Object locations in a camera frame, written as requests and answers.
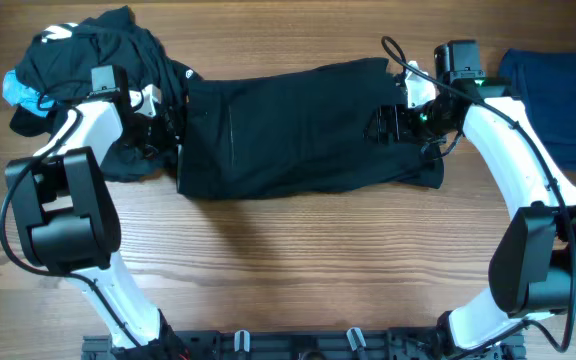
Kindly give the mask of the black t-shirt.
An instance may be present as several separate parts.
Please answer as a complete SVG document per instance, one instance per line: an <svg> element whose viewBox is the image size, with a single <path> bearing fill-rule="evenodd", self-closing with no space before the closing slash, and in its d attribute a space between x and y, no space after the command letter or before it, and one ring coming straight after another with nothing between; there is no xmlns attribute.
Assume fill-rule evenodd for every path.
<svg viewBox="0 0 576 360"><path fill-rule="evenodd" d="M438 149L379 144L370 124L405 97L385 58L244 80L189 82L177 190L195 199L439 188Z"/></svg>

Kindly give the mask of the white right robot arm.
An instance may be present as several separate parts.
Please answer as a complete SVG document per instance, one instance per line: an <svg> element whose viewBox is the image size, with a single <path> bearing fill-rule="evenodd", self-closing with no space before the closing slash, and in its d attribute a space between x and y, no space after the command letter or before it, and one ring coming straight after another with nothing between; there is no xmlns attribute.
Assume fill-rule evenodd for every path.
<svg viewBox="0 0 576 360"><path fill-rule="evenodd" d="M433 75L409 62L394 39L383 37L381 44L402 68L405 101L380 107L365 137L422 149L447 135L469 140L510 217L489 264L487 287L439 319L431 338L435 356L482 353L523 329L542 329L556 315L564 317L565 327L551 345L567 351L576 322L576 186L533 130L511 82L482 70L475 41L438 46Z"/></svg>

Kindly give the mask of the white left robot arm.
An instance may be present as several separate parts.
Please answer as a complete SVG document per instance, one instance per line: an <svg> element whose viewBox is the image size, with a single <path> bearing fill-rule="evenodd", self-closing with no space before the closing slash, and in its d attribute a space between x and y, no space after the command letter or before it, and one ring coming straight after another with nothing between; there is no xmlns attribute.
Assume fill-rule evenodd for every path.
<svg viewBox="0 0 576 360"><path fill-rule="evenodd" d="M185 344L122 259L119 216L100 169L134 112L125 70L93 68L89 94L66 104L67 119L50 142L5 169L4 253L28 273L76 286L109 329L114 358L186 359Z"/></svg>

